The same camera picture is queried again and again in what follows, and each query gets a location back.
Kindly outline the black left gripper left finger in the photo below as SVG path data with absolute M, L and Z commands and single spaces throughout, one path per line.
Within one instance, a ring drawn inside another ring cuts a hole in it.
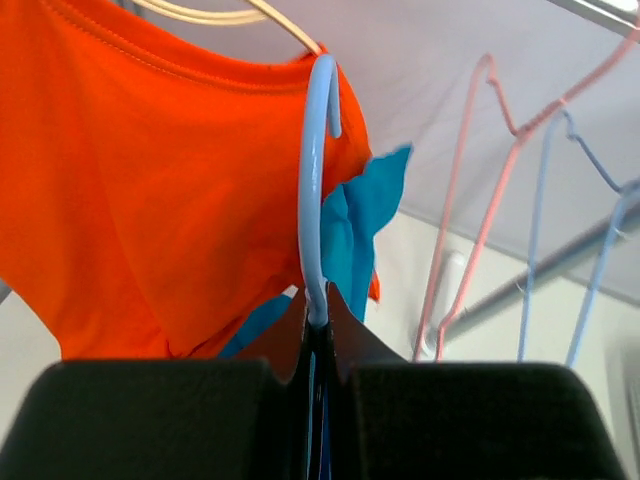
M 29 389 L 1 449 L 5 479 L 304 479 L 306 302 L 244 355 L 68 361 Z

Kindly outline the blue t shirt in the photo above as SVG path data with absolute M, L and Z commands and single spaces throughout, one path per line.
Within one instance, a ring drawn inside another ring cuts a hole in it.
M 365 318 L 367 301 L 379 300 L 380 288 L 375 272 L 374 236 L 386 226 L 399 206 L 404 189 L 410 144 L 376 157 L 364 172 L 342 183 L 326 197 L 321 208 L 321 264 L 323 275 L 335 284 L 351 313 Z M 284 293 L 300 281 L 295 230 L 286 233 L 267 220 L 267 241 L 248 250 L 249 272 L 262 270 L 263 278 L 250 288 L 265 287 L 265 301 L 241 322 L 226 345 L 211 352 L 230 358 L 255 341 L 289 307 L 291 297 Z

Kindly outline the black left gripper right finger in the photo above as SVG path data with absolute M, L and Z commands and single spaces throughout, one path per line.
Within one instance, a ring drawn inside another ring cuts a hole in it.
M 548 363 L 410 363 L 327 288 L 336 479 L 621 479 L 595 402 Z

